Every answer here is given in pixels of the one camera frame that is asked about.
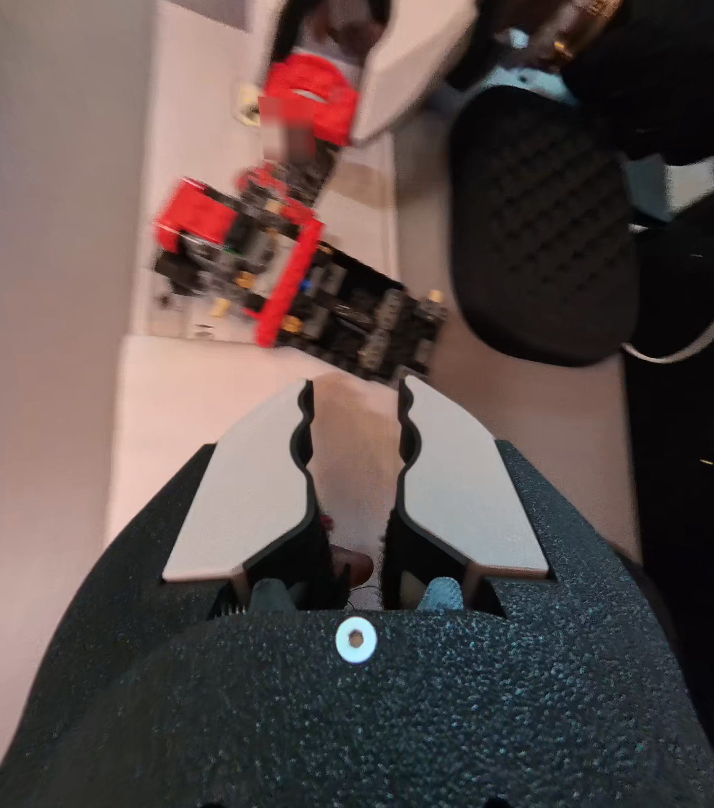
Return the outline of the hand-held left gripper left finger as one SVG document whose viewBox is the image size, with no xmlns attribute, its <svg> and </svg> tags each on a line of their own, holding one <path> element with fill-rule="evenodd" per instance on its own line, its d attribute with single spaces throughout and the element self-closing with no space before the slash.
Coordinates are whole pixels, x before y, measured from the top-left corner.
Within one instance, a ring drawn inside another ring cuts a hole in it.
<svg viewBox="0 0 714 808">
<path fill-rule="evenodd" d="M 311 527 L 314 416 L 313 383 L 298 379 L 223 433 L 162 571 L 165 582 L 227 579 Z"/>
</svg>

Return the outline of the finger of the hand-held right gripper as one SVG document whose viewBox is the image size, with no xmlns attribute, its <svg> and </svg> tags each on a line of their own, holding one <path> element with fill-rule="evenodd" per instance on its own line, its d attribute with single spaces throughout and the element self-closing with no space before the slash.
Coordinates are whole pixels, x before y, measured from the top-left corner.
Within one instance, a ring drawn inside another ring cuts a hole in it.
<svg viewBox="0 0 714 808">
<path fill-rule="evenodd" d="M 294 49 L 308 12 L 307 1 L 249 2 L 247 21 L 251 64 L 285 61 Z"/>
<path fill-rule="evenodd" d="M 369 50 L 352 119 L 352 144 L 391 128 L 464 54 L 479 18 L 474 1 L 393 1 Z"/>
</svg>

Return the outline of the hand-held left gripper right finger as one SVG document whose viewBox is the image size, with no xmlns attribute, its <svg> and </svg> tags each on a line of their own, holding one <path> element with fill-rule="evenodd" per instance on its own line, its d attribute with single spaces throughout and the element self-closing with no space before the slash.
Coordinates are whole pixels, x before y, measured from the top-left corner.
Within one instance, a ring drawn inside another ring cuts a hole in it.
<svg viewBox="0 0 714 808">
<path fill-rule="evenodd" d="M 399 386 L 395 509 L 461 571 L 547 579 L 550 566 L 493 434 L 416 377 Z"/>
</svg>

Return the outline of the red curved lego piece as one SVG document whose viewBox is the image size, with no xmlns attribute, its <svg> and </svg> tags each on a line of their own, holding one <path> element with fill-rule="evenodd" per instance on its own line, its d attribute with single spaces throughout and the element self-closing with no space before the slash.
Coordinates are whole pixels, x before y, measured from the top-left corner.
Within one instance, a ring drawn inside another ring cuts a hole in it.
<svg viewBox="0 0 714 808">
<path fill-rule="evenodd" d="M 358 92 L 331 61 L 294 52 L 271 65 L 259 96 L 265 122 L 290 125 L 331 146 L 351 144 Z"/>
</svg>

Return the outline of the black red lego car model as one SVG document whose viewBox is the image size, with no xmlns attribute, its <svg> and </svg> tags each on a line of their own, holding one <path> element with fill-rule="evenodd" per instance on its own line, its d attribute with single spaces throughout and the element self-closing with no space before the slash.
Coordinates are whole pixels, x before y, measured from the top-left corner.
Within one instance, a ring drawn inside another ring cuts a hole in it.
<svg viewBox="0 0 714 808">
<path fill-rule="evenodd" d="M 263 162 L 227 195 L 181 178 L 154 223 L 156 335 L 289 347 L 363 380 L 426 380 L 442 294 L 408 288 L 323 239 L 316 167 Z"/>
</svg>

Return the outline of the person's right forearm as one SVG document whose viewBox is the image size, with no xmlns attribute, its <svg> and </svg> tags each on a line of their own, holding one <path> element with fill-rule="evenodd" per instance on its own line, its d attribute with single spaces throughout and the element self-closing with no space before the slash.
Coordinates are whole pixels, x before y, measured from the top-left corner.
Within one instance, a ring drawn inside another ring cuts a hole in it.
<svg viewBox="0 0 714 808">
<path fill-rule="evenodd" d="M 714 1 L 623 2 L 561 75 L 630 158 L 714 157 Z"/>
</svg>

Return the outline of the person's left hand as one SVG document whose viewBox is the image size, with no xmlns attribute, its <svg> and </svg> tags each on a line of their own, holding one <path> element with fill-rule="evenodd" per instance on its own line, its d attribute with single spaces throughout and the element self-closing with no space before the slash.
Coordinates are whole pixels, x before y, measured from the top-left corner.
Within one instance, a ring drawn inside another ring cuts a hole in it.
<svg viewBox="0 0 714 808">
<path fill-rule="evenodd" d="M 332 545 L 331 557 L 335 577 L 345 580 L 350 590 L 362 587 L 372 578 L 374 561 L 369 555 Z"/>
</svg>

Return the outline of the person's right hand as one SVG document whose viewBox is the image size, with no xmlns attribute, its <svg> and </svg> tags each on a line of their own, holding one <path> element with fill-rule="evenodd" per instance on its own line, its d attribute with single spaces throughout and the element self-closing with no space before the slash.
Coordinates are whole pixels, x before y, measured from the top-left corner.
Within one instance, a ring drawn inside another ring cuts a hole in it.
<svg viewBox="0 0 714 808">
<path fill-rule="evenodd" d="M 624 1 L 507 2 L 500 33 L 514 29 L 528 35 L 521 48 L 510 46 L 501 58 L 505 68 L 559 73 L 621 13 Z"/>
</svg>

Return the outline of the white instruction booklet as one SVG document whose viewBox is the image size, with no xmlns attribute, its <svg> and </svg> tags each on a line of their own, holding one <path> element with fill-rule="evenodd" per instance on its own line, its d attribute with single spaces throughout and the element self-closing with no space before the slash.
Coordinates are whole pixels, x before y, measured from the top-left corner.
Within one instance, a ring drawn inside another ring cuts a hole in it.
<svg viewBox="0 0 714 808">
<path fill-rule="evenodd" d="M 292 348 L 189 339 L 187 305 L 160 308 L 151 270 L 152 222 L 183 176 L 229 192 L 261 156 L 257 130 L 233 108 L 248 77 L 255 36 L 159 2 L 144 140 L 142 224 L 130 331 L 122 341 L 116 397 L 107 547 L 203 445 L 300 378 L 316 382 L 315 475 L 332 539 L 365 553 L 383 533 L 399 462 L 395 392 Z"/>
</svg>

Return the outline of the person's black printed sweater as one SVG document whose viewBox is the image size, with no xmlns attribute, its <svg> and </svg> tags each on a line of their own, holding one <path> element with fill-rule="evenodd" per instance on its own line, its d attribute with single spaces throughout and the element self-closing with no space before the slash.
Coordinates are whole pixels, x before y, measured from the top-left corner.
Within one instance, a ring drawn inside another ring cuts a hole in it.
<svg viewBox="0 0 714 808">
<path fill-rule="evenodd" d="M 636 236 L 634 348 L 663 358 L 714 321 L 714 193 Z M 714 747 L 714 341 L 672 364 L 624 358 L 646 574 Z"/>
</svg>

